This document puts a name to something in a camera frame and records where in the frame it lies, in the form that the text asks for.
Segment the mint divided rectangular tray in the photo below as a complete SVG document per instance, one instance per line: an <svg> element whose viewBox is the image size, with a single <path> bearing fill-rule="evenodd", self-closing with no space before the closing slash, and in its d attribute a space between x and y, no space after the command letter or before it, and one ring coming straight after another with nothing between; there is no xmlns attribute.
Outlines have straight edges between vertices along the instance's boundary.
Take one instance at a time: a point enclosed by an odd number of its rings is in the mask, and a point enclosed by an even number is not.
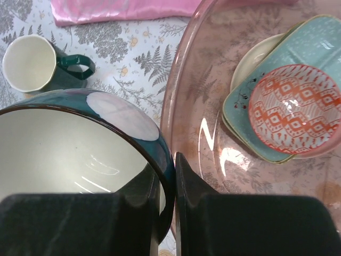
<svg viewBox="0 0 341 256"><path fill-rule="evenodd" d="M254 148L252 148L234 129L233 127L227 122L227 120L225 119L224 115L221 114L222 116L222 122L224 123L224 125L228 128L228 130L236 137L238 138L254 155L256 155L258 158L267 161L269 163L272 164L284 164L290 160L292 160L294 158L293 155L286 157L283 160L280 161L271 161L269 159L267 159L266 157L262 156L261 154L259 154Z"/></svg>

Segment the dark teal dotted bowl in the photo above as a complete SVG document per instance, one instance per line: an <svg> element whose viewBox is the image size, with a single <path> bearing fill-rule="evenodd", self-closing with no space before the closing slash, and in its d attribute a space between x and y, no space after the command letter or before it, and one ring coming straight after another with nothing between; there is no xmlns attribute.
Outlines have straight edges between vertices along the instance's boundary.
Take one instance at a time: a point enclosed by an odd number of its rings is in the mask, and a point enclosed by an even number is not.
<svg viewBox="0 0 341 256"><path fill-rule="evenodd" d="M172 222L175 168L155 122L121 97L55 90L1 110L1 198L12 194L111 194L145 168L160 187L159 240Z"/></svg>

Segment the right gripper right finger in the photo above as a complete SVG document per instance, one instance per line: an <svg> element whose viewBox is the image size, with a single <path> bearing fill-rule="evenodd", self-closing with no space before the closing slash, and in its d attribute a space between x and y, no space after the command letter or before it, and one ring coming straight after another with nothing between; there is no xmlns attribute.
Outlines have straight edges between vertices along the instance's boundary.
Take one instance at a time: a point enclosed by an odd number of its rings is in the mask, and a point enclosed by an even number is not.
<svg viewBox="0 0 341 256"><path fill-rule="evenodd" d="M178 255L336 255L337 229L314 197L221 194L176 154Z"/></svg>

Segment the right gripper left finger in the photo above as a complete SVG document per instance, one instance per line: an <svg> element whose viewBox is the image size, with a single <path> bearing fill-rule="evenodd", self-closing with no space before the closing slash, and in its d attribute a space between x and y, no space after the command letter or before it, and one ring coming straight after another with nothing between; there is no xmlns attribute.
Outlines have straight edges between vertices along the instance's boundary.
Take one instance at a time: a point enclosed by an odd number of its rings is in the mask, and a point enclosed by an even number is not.
<svg viewBox="0 0 341 256"><path fill-rule="evenodd" d="M112 194L16 194L1 201L1 255L153 255L156 175Z"/></svg>

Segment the red patterned bowl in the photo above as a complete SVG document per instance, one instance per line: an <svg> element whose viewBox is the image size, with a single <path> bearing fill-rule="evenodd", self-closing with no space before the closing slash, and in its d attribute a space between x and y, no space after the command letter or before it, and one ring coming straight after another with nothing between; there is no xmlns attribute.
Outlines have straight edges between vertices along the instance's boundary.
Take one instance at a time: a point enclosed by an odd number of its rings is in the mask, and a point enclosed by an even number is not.
<svg viewBox="0 0 341 256"><path fill-rule="evenodd" d="M340 89L324 71L304 64L267 73L249 98L248 116L269 148L291 155L318 150L340 129Z"/></svg>

